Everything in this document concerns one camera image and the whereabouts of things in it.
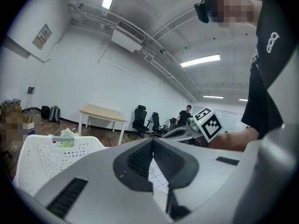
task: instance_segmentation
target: black backpack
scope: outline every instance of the black backpack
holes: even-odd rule
[[[45,106],[45,105],[42,106],[41,116],[43,119],[49,119],[50,108],[48,106]]]
[[[56,105],[51,108],[49,122],[60,123],[60,109]]]

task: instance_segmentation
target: white table leg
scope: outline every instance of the white table leg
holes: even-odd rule
[[[82,131],[82,120],[83,120],[83,113],[80,113],[79,117],[79,128],[78,128],[78,134],[81,136],[81,131]]]
[[[88,121],[89,121],[89,115],[87,115],[87,118],[86,118],[86,124],[85,124],[86,128],[88,127]]]
[[[125,131],[125,126],[126,126],[126,123],[123,123],[123,124],[122,124],[122,129],[121,129],[120,138],[119,138],[119,140],[118,140],[118,144],[117,144],[117,145],[120,145],[120,144],[121,144],[121,140],[122,140],[123,132]]]
[[[115,121],[113,122],[112,132],[114,132],[115,129]]]

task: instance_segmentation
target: man wearing headset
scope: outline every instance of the man wearing headset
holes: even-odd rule
[[[221,27],[248,24],[256,29],[258,42],[251,60],[249,97],[242,122],[250,127],[215,137],[210,148],[244,151],[251,141],[283,124],[268,94],[295,49],[297,40],[283,10],[275,0],[203,0],[195,4],[199,20]]]

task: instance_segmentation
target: wooden table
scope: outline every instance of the wooden table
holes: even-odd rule
[[[112,129],[113,132],[114,132],[114,127],[115,127],[116,122],[123,123],[120,138],[118,139],[118,145],[121,144],[121,140],[122,140],[123,133],[125,131],[125,126],[126,126],[127,120],[119,111],[110,110],[110,109],[106,109],[106,108],[99,107],[96,105],[91,105],[91,104],[85,106],[83,109],[80,110],[79,129],[78,129],[78,134],[80,136],[81,136],[81,131],[82,131],[83,115],[87,116],[86,127],[88,126],[89,117],[113,121],[113,129]]]

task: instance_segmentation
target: white tile floor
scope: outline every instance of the white tile floor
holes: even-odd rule
[[[149,181],[153,183],[154,188],[168,194],[168,182],[154,159],[149,166]]]

